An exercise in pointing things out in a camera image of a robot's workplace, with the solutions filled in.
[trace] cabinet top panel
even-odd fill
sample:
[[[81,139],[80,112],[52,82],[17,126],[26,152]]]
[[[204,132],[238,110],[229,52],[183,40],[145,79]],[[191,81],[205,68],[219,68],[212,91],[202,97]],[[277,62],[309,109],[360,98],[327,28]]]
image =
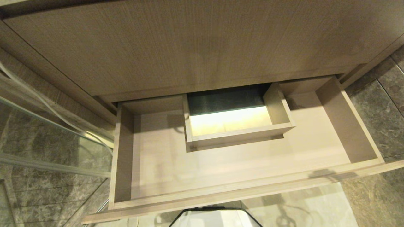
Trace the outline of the cabinet top panel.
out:
[[[403,12],[394,0],[134,0],[4,21],[90,95],[138,99],[345,73],[404,33]]]

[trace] cabinet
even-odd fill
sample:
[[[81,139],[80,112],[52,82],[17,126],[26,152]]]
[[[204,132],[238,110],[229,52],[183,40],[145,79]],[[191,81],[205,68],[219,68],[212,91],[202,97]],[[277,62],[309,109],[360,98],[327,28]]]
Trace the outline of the cabinet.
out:
[[[110,103],[333,74],[343,82],[404,34],[403,12],[396,0],[134,0],[4,22]]]
[[[338,80],[275,84],[295,127],[281,138],[189,151],[184,95],[119,104],[109,211],[84,223],[331,184],[385,164]]]

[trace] cable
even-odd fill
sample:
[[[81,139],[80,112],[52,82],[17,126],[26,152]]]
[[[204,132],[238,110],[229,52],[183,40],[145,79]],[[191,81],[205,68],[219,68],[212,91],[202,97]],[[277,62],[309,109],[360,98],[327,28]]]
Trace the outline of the cable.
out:
[[[82,132],[82,133],[87,133],[90,136],[94,137],[96,140],[98,140],[102,145],[104,145],[104,147],[107,148],[107,150],[111,153],[111,155],[113,155],[113,151],[110,147],[108,147],[108,145],[106,145],[98,136],[92,134],[91,132],[87,132],[77,126],[75,126],[74,124],[70,123],[67,119],[65,119],[62,115],[60,115],[55,109],[53,109],[48,102],[36,91],[34,91],[33,89],[31,89],[28,85],[25,84],[25,82],[20,81],[20,79],[11,71],[9,71],[4,65],[3,63],[0,61],[0,69],[9,77],[11,78],[14,82],[16,82],[18,85],[20,85],[21,87],[25,88],[26,90],[28,90],[29,92],[31,92],[33,95],[35,95],[39,100],[41,100],[43,102],[43,104],[45,104],[46,107],[48,107],[57,117],[59,117],[62,121],[64,121],[66,124],[68,124],[69,126],[71,126],[72,128]]]

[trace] inner drawer box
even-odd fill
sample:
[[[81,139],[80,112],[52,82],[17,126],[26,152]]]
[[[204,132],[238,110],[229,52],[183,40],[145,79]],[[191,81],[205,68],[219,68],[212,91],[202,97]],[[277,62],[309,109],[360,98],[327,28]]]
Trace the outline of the inner drawer box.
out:
[[[185,95],[119,103],[109,209],[137,216],[268,195],[384,162],[335,77],[273,85],[294,128],[195,152]]]
[[[192,103],[192,106],[210,104],[218,106],[226,105],[228,102],[236,103],[236,107],[242,106],[237,103],[238,99],[242,99],[242,97],[234,94],[237,89],[232,89],[228,94],[226,94],[226,89],[224,90],[224,92],[219,90],[218,95],[211,93],[198,95],[196,103]],[[189,101],[196,99],[188,99],[187,95],[183,96],[185,135],[191,149],[208,149],[277,139],[295,126],[278,83],[272,83],[262,97],[258,92],[246,91],[244,87],[240,93],[246,96],[256,96],[252,99],[261,100],[262,105],[250,107],[247,103],[247,108],[192,115]],[[260,101],[252,102],[254,105],[257,103],[260,104]]]

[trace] light wood panel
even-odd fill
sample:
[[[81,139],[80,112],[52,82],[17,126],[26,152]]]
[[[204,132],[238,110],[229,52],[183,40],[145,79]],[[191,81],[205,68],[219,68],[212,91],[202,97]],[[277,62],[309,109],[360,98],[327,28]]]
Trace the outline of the light wood panel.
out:
[[[315,92],[299,95],[303,107],[291,110],[296,127],[284,138],[188,153],[182,110],[141,115],[140,189],[132,198],[349,163]]]
[[[91,214],[86,216],[82,224],[119,220],[124,218],[147,215],[156,212],[169,212],[174,210],[187,209],[192,207],[206,206],[234,200],[248,199],[265,195],[273,195],[288,191],[319,187],[330,183],[354,179],[359,177],[379,174],[404,167],[404,160],[388,164],[375,165],[367,168],[349,170],[346,172],[330,173],[327,177],[313,177],[299,181],[289,181],[287,183],[270,184],[260,187],[252,187],[242,190],[215,193],[206,196],[198,196],[189,199],[172,200],[165,203],[154,203],[145,206],[110,210],[108,212]]]
[[[91,95],[152,97],[345,73],[404,33],[403,11],[394,0],[113,1],[5,22]]]
[[[285,101],[285,97],[280,90],[278,83],[273,83],[263,96],[264,103],[267,107],[268,114],[270,115],[272,124],[281,124],[291,122],[290,109]]]
[[[325,76],[315,79],[291,81],[280,83],[280,88],[284,96],[313,92],[323,86],[330,79],[330,76]]]
[[[132,114],[150,114],[182,108],[182,95],[124,102]]]
[[[115,129],[114,153],[111,167],[111,185],[109,188],[108,208],[113,209],[115,202],[130,200],[132,191],[132,166],[134,152],[134,125],[136,119],[123,106],[120,106],[117,114]]]
[[[237,87],[252,84],[262,84],[283,80],[293,80],[297,78],[309,78],[324,75],[341,74],[351,71],[356,65],[332,67],[326,69],[303,70],[298,72],[287,72],[281,74],[266,74],[258,77],[248,77],[233,80],[226,80],[220,83],[201,83],[183,86],[170,86],[163,88],[137,90],[135,92],[122,92],[117,94],[100,95],[99,97],[108,102],[127,101],[132,99],[144,99],[149,97],[159,97],[173,94],[190,93],[202,90],[214,90],[220,88]]]
[[[383,162],[376,144],[365,124],[356,112],[351,100],[341,92],[336,78],[331,78],[316,93],[330,118],[352,163],[379,158]]]
[[[368,161],[364,161],[364,162],[357,162],[354,164],[338,165],[338,166],[330,167],[328,169],[304,171],[304,172],[285,174],[285,175],[279,175],[279,176],[274,176],[274,177],[265,177],[265,178],[251,180],[251,181],[240,181],[240,182],[236,182],[236,183],[192,189],[192,190],[183,191],[181,193],[168,193],[168,194],[162,194],[162,195],[157,195],[157,196],[152,196],[152,197],[138,198],[138,199],[134,199],[134,200],[130,200],[130,201],[115,203],[114,208],[122,209],[122,208],[134,207],[134,206],[144,206],[144,205],[153,204],[153,203],[168,202],[168,201],[172,201],[172,200],[179,200],[179,199],[185,199],[185,198],[196,197],[196,196],[204,196],[204,195],[227,192],[227,191],[247,189],[247,188],[259,187],[259,186],[264,186],[264,185],[269,185],[269,184],[278,184],[278,183],[282,183],[282,182],[299,181],[301,179],[307,179],[307,178],[320,178],[320,177],[324,177],[325,174],[336,174],[336,173],[341,173],[341,172],[349,172],[349,171],[354,171],[357,169],[366,168],[366,167],[370,167],[370,166],[376,166],[376,165],[380,165],[380,164],[381,163],[379,160],[373,159],[373,160],[368,160]]]
[[[188,105],[188,97],[187,94],[183,94],[182,96],[182,108],[184,111],[184,133],[185,140],[190,147],[194,147],[194,143],[192,142],[192,129],[191,129],[191,120],[189,113],[189,105]]]
[[[66,75],[60,72],[55,66],[52,65],[47,59],[45,59],[40,53],[38,53],[35,49],[33,49],[28,43],[26,43],[20,36],[18,36],[9,26],[7,26],[3,21],[0,21],[0,46],[7,53],[12,55],[30,70],[34,71],[37,74],[37,77],[41,77],[43,82],[38,82],[37,84],[31,83],[30,85],[35,87],[37,90],[43,92],[48,96],[61,97],[64,95],[60,95],[61,93],[66,94],[72,99],[72,104],[77,102],[84,106],[80,112],[76,112],[77,116],[80,116],[86,119],[88,122],[91,122],[94,117],[88,118],[84,113],[86,112],[84,109],[88,109],[96,114],[98,117],[102,118],[104,121],[109,123],[110,125],[114,125],[116,121],[116,108],[105,108],[99,102],[97,102],[94,98],[92,98],[88,93],[86,93],[81,87],[75,84],[71,79],[69,79]],[[44,89],[41,90],[42,87],[39,84],[50,83],[58,92],[55,92],[55,89]],[[61,105],[66,105],[65,102],[61,102],[61,100],[54,99],[57,103]],[[105,126],[105,129],[111,129],[111,126]]]

